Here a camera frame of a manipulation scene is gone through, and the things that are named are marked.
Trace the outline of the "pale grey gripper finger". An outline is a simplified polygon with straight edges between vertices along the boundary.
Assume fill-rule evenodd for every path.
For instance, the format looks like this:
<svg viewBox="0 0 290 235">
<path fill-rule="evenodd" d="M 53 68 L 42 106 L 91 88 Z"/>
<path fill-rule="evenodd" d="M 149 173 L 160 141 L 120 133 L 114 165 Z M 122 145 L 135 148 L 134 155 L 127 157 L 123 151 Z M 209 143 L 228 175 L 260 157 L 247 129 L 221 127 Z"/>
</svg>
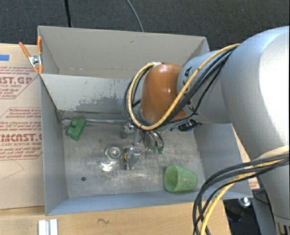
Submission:
<svg viewBox="0 0 290 235">
<path fill-rule="evenodd" d="M 130 151 L 129 147 L 126 147 L 124 150 L 123 160 L 124 160 L 125 169 L 130 169 L 129 168 L 129 151 Z"/>
<path fill-rule="evenodd" d="M 140 150 L 138 148 L 131 147 L 129 150 L 129 169 L 133 169 L 133 166 L 137 163 L 140 157 Z"/>
</svg>

